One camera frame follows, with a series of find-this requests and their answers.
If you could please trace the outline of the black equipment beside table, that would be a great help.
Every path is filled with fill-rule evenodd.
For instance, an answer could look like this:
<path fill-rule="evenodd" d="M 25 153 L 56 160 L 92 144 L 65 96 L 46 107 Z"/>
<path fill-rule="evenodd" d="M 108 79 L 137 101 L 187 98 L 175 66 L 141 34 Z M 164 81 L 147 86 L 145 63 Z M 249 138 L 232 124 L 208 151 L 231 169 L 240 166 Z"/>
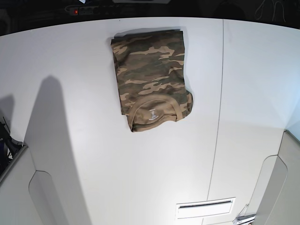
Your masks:
<path fill-rule="evenodd" d="M 23 142 L 12 138 L 8 124 L 3 116 L 0 117 L 0 175 L 8 169 L 23 147 Z"/>

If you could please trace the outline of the silver clip at table edge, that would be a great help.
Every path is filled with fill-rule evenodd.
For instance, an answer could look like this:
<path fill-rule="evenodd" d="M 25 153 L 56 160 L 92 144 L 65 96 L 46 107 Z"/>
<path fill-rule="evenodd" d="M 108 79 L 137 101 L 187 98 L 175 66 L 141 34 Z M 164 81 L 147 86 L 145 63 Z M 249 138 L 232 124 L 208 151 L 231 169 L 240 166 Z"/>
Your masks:
<path fill-rule="evenodd" d="M 246 204 L 242 211 L 233 220 L 234 225 L 250 225 L 256 217 L 256 214 L 246 214 L 249 204 Z"/>

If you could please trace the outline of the camouflage T-shirt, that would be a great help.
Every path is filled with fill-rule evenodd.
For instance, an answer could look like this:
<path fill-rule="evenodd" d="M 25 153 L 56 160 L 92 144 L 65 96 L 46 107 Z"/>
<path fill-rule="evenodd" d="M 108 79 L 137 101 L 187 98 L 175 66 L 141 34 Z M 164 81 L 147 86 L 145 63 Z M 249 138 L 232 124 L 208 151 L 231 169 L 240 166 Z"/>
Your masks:
<path fill-rule="evenodd" d="M 111 40 L 122 115 L 131 132 L 187 117 L 193 96 L 184 80 L 183 31 L 127 34 Z"/>

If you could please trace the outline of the black power strip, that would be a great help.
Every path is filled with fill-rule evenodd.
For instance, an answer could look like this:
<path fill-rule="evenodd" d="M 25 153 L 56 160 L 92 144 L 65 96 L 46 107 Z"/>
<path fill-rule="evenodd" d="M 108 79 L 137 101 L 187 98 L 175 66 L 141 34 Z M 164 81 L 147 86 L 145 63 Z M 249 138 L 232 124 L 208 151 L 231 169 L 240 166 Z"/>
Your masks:
<path fill-rule="evenodd" d="M 120 7 L 114 7 L 113 5 L 104 6 L 104 7 L 68 7 L 65 8 L 65 11 L 68 12 L 71 16 L 79 15 L 119 15 L 121 12 Z"/>

